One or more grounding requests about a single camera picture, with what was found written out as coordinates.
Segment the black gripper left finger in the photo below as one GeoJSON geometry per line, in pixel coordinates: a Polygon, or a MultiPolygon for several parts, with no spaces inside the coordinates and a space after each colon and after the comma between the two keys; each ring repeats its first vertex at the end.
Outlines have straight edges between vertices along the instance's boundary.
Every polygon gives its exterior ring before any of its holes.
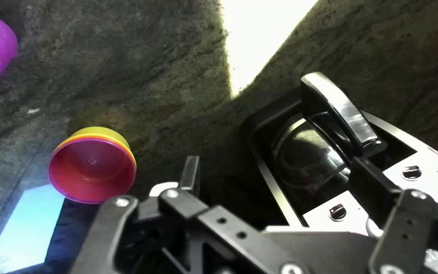
{"type": "Polygon", "coordinates": [[[149,191],[150,198],[164,195],[166,198],[178,198],[181,194],[198,197],[201,191],[201,157],[188,156],[184,162],[181,178],[178,182],[164,182],[155,185],[149,191]]]}

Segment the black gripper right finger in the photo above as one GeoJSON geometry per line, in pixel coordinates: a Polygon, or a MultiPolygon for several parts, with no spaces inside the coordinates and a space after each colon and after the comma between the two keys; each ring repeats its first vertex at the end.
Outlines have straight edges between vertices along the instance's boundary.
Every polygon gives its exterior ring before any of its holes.
{"type": "Polygon", "coordinates": [[[415,189],[401,191],[369,160],[354,157],[350,191],[383,230],[385,239],[429,239],[433,200],[415,189]]]}

